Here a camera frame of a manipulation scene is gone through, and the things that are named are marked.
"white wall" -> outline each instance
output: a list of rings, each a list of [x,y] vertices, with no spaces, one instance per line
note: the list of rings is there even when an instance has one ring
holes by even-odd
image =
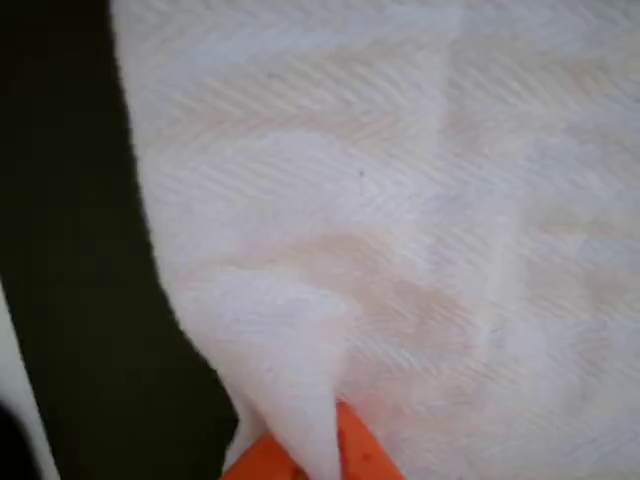
[[[34,453],[44,480],[59,480],[60,476],[49,450],[42,420],[33,397],[31,384],[22,363],[16,334],[0,286],[0,401],[22,421],[30,435]]]

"white towel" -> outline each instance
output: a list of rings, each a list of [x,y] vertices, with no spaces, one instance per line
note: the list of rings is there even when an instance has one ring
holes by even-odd
[[[114,0],[162,283],[337,480],[640,478],[640,3]]]

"woven texture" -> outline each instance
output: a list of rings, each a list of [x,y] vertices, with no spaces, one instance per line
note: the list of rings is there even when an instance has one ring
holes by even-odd
[[[640,4],[115,0],[162,283],[241,423],[339,476],[640,475]]]

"orange object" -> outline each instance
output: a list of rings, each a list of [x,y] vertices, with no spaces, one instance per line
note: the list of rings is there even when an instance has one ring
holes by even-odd
[[[345,404],[338,404],[343,480],[402,480],[375,437]],[[260,437],[221,480],[305,480],[307,476],[270,434]]]

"black surface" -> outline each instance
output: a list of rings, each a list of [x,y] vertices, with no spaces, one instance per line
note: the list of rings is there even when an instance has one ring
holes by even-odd
[[[38,480],[31,447],[12,412],[0,405],[0,478]]]
[[[216,478],[234,418],[155,277],[107,4],[11,3],[0,272],[61,476]]]

